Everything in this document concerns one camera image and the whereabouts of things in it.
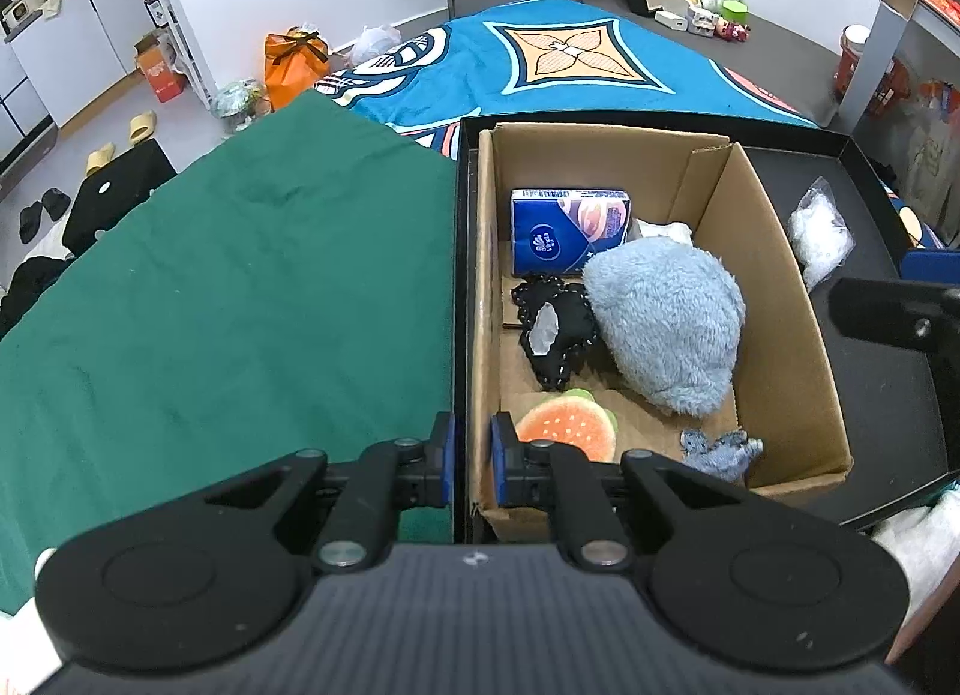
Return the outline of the white plastic bag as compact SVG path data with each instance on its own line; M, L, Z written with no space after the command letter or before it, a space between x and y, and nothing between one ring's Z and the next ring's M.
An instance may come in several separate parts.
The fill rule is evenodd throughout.
M652 224L652 222L644 222L640 218L633 218L630 229L626 230L625 240L636 241L645 238L669 238L679 245L693 245L692 229L683 222Z

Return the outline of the orange bag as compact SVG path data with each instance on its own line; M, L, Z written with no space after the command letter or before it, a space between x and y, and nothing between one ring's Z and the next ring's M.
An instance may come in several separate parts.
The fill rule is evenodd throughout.
M263 44L263 82L274 110L290 105L331 72L331 51L316 30L291 27L268 34Z

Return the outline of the white fleece cloth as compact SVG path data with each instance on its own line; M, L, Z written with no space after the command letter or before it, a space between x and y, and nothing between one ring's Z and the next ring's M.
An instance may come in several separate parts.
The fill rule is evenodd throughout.
M930 505L900 511L871 534L907 576L910 600L900 633L918 635L957 588L958 507L953 482Z

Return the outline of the blue tissue pack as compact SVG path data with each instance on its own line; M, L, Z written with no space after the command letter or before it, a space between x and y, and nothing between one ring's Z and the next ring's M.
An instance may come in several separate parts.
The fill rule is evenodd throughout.
M509 218L517 277L579 274L592 256L622 245L631 197L622 190L512 190Z

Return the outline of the white kitchen cabinet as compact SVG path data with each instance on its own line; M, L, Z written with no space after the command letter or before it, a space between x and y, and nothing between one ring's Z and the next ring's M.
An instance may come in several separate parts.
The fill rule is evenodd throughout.
M137 43L155 30L143 0L62 0L10 40L32 88L59 128L137 71Z

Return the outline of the clear bag white filling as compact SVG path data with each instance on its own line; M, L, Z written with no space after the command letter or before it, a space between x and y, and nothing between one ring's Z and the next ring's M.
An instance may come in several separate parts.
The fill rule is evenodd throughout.
M809 186L789 215L788 236L809 292L853 252L854 236L836 207L832 186L823 176Z

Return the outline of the blue patterned blanket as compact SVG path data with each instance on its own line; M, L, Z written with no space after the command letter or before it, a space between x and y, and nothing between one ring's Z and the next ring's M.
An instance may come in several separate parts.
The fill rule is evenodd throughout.
M580 2L512 2L449 20L314 80L337 107L447 158L482 115L626 110L811 129L778 97L697 51Z

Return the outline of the blue denim jellyfish patch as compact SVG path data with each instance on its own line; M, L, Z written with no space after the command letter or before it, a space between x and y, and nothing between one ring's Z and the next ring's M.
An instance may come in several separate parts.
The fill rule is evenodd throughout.
M729 484L745 484L752 464L765 451L761 438L752 438L743 430L709 438L699 430L684 430L680 434L682 463Z

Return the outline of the grey desk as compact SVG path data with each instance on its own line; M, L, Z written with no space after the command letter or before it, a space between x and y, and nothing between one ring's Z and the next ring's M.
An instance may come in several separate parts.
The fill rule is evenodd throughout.
M880 105L876 95L885 97L885 76L892 67L896 50L912 23L918 23L953 56L958 55L958 27L928 0L880 0L864 51L854 68L850 85L833 115L830 128L843 134L854 129L869 108Z

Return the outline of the green lidded cup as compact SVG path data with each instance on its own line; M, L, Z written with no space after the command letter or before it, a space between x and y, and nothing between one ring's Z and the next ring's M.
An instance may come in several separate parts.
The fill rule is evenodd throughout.
M747 25L748 6L739 0L724 0L721 4L721 17L727 22Z

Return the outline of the light blue fluffy plush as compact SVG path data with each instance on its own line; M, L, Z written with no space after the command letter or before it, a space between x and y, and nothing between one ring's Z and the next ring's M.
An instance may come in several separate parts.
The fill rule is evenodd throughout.
M628 241L587 261L583 285L632 390L672 414L722 408L747 305L716 256L669 238Z

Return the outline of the orange carton on floor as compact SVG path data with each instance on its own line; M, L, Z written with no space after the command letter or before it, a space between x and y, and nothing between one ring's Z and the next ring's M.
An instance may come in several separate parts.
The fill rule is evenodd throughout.
M164 56L163 48L155 34L146 35L135 45L137 66L160 103L179 97L187 79L176 73Z

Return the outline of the black stitched plush toy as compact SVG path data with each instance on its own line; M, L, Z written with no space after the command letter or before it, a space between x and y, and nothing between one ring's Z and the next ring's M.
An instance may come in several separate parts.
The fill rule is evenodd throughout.
M519 346L545 391L565 391L601 342L586 287L558 275L524 277L511 292L521 324Z

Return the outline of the burger plush toy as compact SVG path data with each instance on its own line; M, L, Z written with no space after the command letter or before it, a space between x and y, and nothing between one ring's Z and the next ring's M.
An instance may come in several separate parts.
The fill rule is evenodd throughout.
M617 456L617 419L587 390L568 390L540 402L514 430L526 443L547 440L579 448L592 463L612 463Z

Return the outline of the black slipper pair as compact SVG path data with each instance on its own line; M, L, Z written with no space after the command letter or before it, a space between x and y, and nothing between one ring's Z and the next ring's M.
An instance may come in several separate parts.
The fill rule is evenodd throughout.
M44 217L50 218L52 222L59 222L70 209L70 204L70 196L57 188L49 188L39 201L31 202L20 212L18 236L21 243L28 245L36 238Z

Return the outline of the green cloth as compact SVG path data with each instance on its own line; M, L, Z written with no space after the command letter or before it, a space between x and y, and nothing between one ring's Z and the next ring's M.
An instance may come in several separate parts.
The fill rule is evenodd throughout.
M316 94L150 196L2 342L2 607L43 550L452 402L455 165Z

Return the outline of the black chair with dot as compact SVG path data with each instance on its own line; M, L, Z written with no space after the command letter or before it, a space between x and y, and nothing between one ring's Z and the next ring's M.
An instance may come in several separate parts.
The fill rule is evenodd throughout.
M114 158L89 175L76 193L62 245L71 256L82 256L103 233L114 229L135 207L176 176L169 158L155 139Z

